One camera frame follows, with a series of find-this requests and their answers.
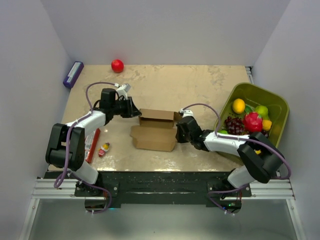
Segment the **green toy pear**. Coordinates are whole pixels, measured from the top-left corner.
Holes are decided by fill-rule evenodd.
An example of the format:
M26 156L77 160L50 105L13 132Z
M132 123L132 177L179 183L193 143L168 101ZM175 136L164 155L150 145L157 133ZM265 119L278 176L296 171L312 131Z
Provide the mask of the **green toy pear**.
M264 105L258 105L254 111L258 113L263 119L268 120L269 119L269 110Z

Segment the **bright green toy vegetable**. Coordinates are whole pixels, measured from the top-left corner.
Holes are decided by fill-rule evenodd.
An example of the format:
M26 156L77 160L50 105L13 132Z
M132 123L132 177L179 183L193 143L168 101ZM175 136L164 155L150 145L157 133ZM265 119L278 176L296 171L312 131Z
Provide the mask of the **bright green toy vegetable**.
M224 130L224 129L219 130L218 133L219 133L219 134L223 134L223 135L228 135L228 134L229 134L228 131L227 131L227 130Z

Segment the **pink dragon fruit toy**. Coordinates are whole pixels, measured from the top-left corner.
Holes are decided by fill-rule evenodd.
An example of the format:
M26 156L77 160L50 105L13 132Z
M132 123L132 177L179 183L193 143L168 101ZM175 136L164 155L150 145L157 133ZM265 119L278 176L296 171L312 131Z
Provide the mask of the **pink dragon fruit toy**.
M250 132L261 132L263 129L263 119L257 112L246 113L243 118L244 128Z

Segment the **red apple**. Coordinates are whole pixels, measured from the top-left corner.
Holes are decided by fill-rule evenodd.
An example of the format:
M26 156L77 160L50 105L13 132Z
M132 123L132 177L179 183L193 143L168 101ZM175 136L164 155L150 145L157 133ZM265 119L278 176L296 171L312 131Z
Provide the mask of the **red apple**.
M121 73L124 70L124 67L125 65L120 59L114 59L111 62L111 69L115 73Z

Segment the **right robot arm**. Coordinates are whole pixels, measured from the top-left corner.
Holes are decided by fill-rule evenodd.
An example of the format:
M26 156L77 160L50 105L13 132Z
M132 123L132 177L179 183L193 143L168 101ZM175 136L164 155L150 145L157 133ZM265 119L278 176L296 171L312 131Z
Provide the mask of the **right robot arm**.
M183 117L176 126L178 143L191 143L197 150L227 153L241 159L243 166L232 170L212 188L227 196L235 196L241 187L254 181L268 183L284 164L284 156L260 132L236 136L202 130L192 116Z

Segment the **olive green plastic basket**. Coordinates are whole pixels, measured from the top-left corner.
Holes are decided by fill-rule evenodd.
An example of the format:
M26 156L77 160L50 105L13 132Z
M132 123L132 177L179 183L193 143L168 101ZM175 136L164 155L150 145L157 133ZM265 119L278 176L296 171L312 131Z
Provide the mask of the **olive green plastic basket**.
M251 83L239 83L220 112L221 125L217 121L215 126L220 134L236 138L260 132L277 148L289 110L281 96Z

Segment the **red rectangular packet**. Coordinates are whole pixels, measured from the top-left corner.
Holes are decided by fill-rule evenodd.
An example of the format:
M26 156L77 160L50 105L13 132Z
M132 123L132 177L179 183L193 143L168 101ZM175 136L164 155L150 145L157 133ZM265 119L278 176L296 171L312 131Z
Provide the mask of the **red rectangular packet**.
M95 131L90 133L84 141L84 160L87 163L91 163L93 159L93 155L96 149L96 145L98 142L98 138L100 136L101 130L97 128Z

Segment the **brown cardboard box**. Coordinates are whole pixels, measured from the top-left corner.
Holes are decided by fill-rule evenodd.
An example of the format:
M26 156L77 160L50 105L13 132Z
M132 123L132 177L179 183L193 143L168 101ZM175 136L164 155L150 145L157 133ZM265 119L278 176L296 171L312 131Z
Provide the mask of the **brown cardboard box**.
M131 127L130 136L137 149L171 152L176 143L176 123L182 116L175 111L140 109L139 124Z

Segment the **yellow toy lemon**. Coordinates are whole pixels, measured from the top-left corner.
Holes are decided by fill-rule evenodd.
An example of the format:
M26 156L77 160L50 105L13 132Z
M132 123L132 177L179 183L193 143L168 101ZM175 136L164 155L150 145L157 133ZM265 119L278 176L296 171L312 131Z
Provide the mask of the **yellow toy lemon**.
M269 119L263 119L262 120L262 129L266 132L270 131L272 128L272 121Z

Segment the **orange toy fruit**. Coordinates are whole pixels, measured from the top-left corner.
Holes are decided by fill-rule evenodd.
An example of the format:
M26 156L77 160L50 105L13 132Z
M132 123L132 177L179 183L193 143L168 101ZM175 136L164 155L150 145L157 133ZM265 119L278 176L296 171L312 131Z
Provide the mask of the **orange toy fruit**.
M232 103L232 110L236 114L242 114L245 111L246 104L241 98L237 98Z

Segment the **small colourful toy figure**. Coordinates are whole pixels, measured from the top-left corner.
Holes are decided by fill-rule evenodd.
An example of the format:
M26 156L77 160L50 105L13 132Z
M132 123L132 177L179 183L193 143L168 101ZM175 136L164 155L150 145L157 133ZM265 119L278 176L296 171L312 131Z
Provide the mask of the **small colourful toy figure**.
M110 148L110 143L109 142L105 142L98 150L98 156L100 158L102 158L108 151Z

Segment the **purple rectangular box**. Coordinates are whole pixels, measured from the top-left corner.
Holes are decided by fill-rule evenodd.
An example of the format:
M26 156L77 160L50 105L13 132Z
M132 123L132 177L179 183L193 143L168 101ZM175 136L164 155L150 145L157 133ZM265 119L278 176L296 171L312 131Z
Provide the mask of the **purple rectangular box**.
M78 77L80 76L80 73L82 72L84 68L84 64L81 61L75 61L69 70L68 74L63 80L63 85L68 88L72 89L75 85Z

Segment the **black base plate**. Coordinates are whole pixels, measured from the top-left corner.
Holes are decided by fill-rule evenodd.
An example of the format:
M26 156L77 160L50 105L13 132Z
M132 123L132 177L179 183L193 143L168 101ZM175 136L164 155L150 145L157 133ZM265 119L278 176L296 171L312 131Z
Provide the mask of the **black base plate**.
M139 172L105 171L99 174L95 187L77 182L76 197L85 197L85 207L98 210L106 200L111 208L124 204L206 205L217 201L228 210L239 210L240 198L252 195L249 186L236 192L225 192L227 172Z

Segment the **dark red toy grapes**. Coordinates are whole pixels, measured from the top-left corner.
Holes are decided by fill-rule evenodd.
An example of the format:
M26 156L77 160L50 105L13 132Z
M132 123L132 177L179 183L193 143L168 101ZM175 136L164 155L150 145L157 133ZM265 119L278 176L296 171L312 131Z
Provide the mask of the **dark red toy grapes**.
M224 130L227 130L229 135L237 135L237 136L249 135L254 133L254 132L248 132L245 129L243 124L243 119L239 117L232 118L231 116L228 116L227 119L224 121ZM266 138L268 138L269 132L270 131L264 131L262 129L260 133L262 133Z

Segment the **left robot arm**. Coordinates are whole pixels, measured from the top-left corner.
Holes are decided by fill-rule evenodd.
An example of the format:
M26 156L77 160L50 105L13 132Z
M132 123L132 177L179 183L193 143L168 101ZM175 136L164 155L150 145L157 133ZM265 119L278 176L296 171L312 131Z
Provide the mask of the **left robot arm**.
M131 86L123 84L117 89L104 88L99 107L92 108L86 115L67 124L53 125L47 145L45 160L48 164L63 169L56 179L58 188L70 171L81 181L86 182L86 191L99 196L104 184L98 180L98 171L85 160L85 140L95 130L107 125L114 116L122 118L139 117L142 113L128 96Z

